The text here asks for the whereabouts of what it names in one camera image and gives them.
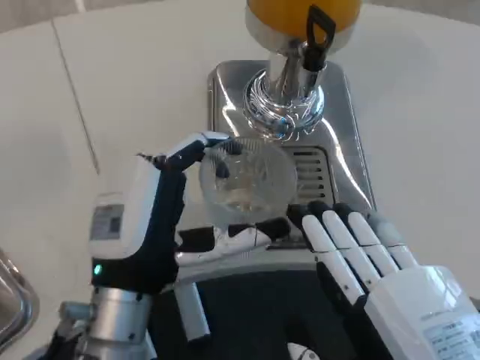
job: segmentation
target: chrome faucet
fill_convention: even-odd
[[[252,128],[264,137],[283,139],[293,131],[312,128],[322,119],[325,95],[320,81],[326,69],[326,54],[335,36],[335,22],[317,6],[310,7],[307,18],[307,41],[289,39],[275,43],[261,35],[263,28],[255,19],[248,19],[250,33],[262,38],[262,44],[275,49],[267,68],[248,83],[244,96],[244,114]],[[317,43],[315,26],[325,32],[325,40]]]

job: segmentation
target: stainless steel drip tray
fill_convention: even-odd
[[[266,61],[227,61],[210,74],[208,127],[235,137],[259,137],[244,115],[248,82],[266,68]],[[289,152],[298,169],[298,202],[343,202],[365,212],[374,197],[342,69],[328,62],[322,78],[325,93],[323,118],[315,128],[299,130],[276,140]]]

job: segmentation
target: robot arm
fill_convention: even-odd
[[[447,268],[418,265],[384,218],[321,202],[292,205],[288,216],[360,359],[480,359],[480,316],[467,294]]]

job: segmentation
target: white table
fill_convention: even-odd
[[[266,58],[266,51],[245,28],[244,6],[242,0],[168,0],[55,20],[103,175],[118,178],[126,156],[139,150],[167,150],[188,133],[205,129],[206,77],[217,63]],[[402,230],[421,262],[447,265],[472,296],[480,296],[476,277],[480,48],[475,45],[479,38],[480,28],[475,25],[365,5],[352,40],[332,56],[343,65],[351,83],[379,209]],[[47,79],[36,81],[42,84]],[[63,94],[61,99],[62,106],[73,106],[71,97]],[[84,139],[72,133],[68,140],[74,144]],[[41,249],[58,257],[49,269],[61,279],[57,283],[70,284],[72,290],[88,281],[89,260],[83,242],[90,216],[86,203],[95,188],[95,181],[89,180],[95,176],[87,148],[80,148],[85,152],[85,169],[74,163],[79,166],[76,174],[87,179],[77,178],[77,185],[70,185],[77,192],[51,213],[42,211],[44,199],[32,200],[35,206],[19,205],[9,220],[24,224],[25,214],[38,217],[39,228],[48,229],[45,233],[57,241],[46,240]],[[53,167],[51,171],[60,170]],[[22,174],[16,172],[15,179]],[[41,176],[46,183],[56,179],[50,172]],[[63,179],[66,183],[72,178]],[[201,201],[195,175],[190,177],[188,190],[193,203]],[[76,216],[69,217],[66,211]],[[59,214],[64,221],[75,219],[68,223],[78,229],[74,236],[68,236],[72,231],[67,225],[58,228],[55,216]],[[197,225],[194,216],[187,217],[184,226]],[[31,239],[33,231],[24,227],[16,234],[19,239]],[[18,255],[15,247],[5,250],[19,259],[26,256],[24,251],[31,243],[18,243]],[[65,271],[70,263],[77,267],[77,277]],[[56,283],[49,282],[47,274],[41,275],[45,267],[41,259],[36,265],[39,274],[30,271],[26,275],[37,290],[43,286],[49,290],[45,301],[57,305],[72,298],[74,292],[56,292]],[[86,291],[78,293],[84,296]],[[53,301],[52,296],[63,298]],[[54,319],[53,306],[43,305],[46,315],[42,316]],[[53,323],[49,320],[47,325],[36,326],[52,330]],[[41,344],[49,336],[47,331],[41,335],[32,331],[27,338],[36,338],[23,341]],[[28,350],[19,343],[5,358],[18,359],[11,354]]]
[[[49,337],[62,299],[89,298],[96,174],[49,23],[0,36],[0,247],[34,287],[40,316],[2,359]]]

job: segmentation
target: orange container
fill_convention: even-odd
[[[285,35],[307,39],[308,8],[316,5],[337,24],[337,32],[352,26],[362,0],[248,0],[252,13],[262,23]]]

